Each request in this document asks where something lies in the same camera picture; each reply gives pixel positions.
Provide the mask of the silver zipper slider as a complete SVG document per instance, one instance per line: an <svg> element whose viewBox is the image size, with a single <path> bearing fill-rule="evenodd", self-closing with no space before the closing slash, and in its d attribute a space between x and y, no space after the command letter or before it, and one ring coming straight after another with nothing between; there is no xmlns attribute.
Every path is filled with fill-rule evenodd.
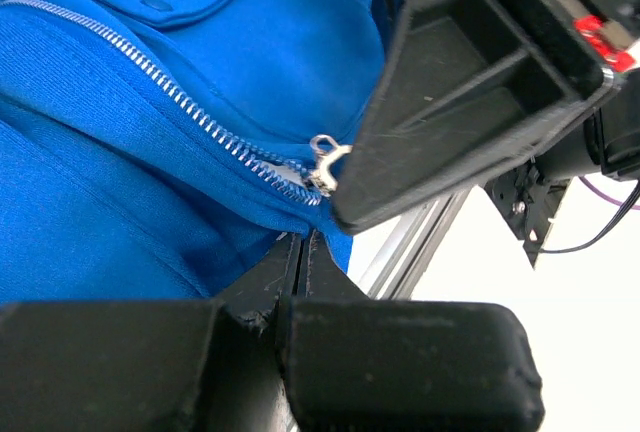
<svg viewBox="0 0 640 432"><path fill-rule="evenodd" d="M352 152L352 145L338 143L332 136L319 134L310 140L315 165L305 178L305 183L322 196L330 197L338 188L338 180L332 167Z"/></svg>

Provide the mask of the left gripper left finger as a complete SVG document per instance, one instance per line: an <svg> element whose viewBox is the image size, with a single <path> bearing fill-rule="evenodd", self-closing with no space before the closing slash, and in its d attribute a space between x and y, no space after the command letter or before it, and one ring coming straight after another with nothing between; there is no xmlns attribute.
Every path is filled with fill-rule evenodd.
<svg viewBox="0 0 640 432"><path fill-rule="evenodd" d="M301 241L213 299L1 310L5 431L288 431L275 315Z"/></svg>

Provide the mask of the blue zip jacket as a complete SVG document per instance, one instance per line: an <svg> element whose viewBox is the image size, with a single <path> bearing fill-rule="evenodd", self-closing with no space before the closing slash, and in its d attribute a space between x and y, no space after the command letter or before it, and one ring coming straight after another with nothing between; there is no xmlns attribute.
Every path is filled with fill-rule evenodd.
<svg viewBox="0 0 640 432"><path fill-rule="evenodd" d="M372 0L1 0L1 299L216 295L288 234L384 64Z"/></svg>

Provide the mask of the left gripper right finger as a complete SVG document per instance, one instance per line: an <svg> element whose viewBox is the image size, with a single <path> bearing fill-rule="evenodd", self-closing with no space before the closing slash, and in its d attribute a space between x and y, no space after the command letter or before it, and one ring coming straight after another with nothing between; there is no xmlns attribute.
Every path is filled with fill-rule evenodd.
<svg viewBox="0 0 640 432"><path fill-rule="evenodd" d="M292 245L279 353L302 431L536 431L545 416L528 337L510 309L370 299L318 234Z"/></svg>

